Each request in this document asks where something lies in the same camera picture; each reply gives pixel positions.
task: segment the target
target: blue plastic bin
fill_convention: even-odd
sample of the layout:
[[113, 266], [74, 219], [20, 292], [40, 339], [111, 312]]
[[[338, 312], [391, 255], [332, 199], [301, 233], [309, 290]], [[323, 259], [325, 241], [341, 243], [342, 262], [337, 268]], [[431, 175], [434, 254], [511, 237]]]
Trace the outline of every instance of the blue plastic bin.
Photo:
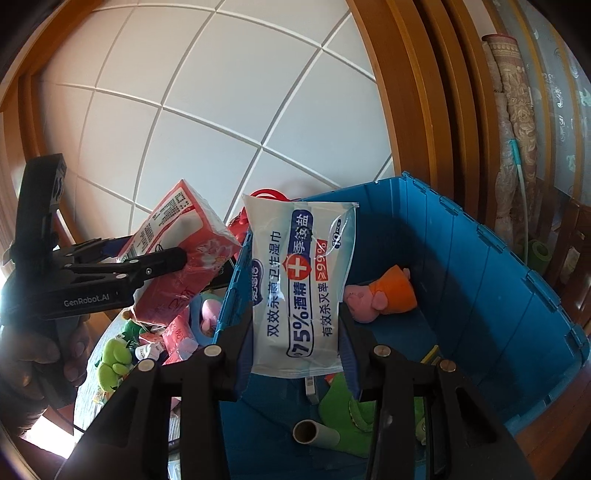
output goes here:
[[[589, 356], [589, 343], [560, 299], [487, 227], [408, 174], [307, 200], [358, 202], [357, 239], [348, 284], [410, 267], [419, 308], [381, 316], [377, 341], [419, 361], [434, 344], [470, 376], [516, 434], [542, 413]], [[239, 322], [251, 295], [247, 237], [220, 315]], [[304, 447], [291, 438], [317, 419], [302, 380], [250, 375], [236, 404], [222, 404], [233, 479], [362, 478], [365, 461]]]

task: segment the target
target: green roll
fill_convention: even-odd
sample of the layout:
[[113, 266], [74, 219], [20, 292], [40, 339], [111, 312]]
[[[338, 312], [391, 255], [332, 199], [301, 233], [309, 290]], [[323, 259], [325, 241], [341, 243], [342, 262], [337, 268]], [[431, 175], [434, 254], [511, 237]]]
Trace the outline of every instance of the green roll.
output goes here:
[[540, 275], [544, 275], [550, 260], [552, 260], [552, 253], [545, 243], [539, 240], [530, 240], [527, 257], [527, 266]]

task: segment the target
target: white wet wipes packet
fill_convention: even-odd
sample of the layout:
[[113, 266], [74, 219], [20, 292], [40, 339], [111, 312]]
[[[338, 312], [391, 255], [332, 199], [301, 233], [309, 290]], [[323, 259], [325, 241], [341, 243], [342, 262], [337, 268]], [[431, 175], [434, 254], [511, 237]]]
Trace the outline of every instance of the white wet wipes packet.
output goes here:
[[252, 230], [252, 372], [301, 378], [342, 371], [338, 308], [357, 204], [243, 199]]

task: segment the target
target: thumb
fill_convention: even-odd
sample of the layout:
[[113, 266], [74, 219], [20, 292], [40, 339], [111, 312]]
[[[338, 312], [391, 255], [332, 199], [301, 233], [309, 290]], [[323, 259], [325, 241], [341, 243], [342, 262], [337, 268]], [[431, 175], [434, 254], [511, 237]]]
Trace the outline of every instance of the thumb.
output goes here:
[[57, 345], [49, 338], [35, 332], [19, 331], [7, 327], [2, 332], [5, 348], [15, 360], [36, 362], [38, 364], [52, 364], [60, 359]]

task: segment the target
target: metal screw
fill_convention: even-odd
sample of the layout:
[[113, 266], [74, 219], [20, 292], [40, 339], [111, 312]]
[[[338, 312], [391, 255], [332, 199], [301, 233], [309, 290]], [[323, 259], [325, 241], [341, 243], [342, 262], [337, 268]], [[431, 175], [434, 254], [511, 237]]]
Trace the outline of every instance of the metal screw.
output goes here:
[[138, 363], [138, 370], [140, 372], [149, 372], [155, 366], [156, 362], [154, 362], [154, 360], [152, 360], [151, 358], [146, 358], [145, 360], [142, 360], [140, 363]]
[[388, 345], [376, 345], [374, 347], [374, 353], [377, 356], [386, 358], [392, 353], [392, 349]]
[[456, 371], [457, 366], [454, 361], [448, 360], [446, 358], [446, 359], [443, 359], [439, 362], [439, 368], [441, 368], [441, 370], [443, 370], [444, 372], [447, 372], [450, 374], [450, 373]]
[[206, 356], [218, 356], [222, 353], [222, 347], [219, 345], [208, 345], [203, 350], [203, 353], [205, 353]]

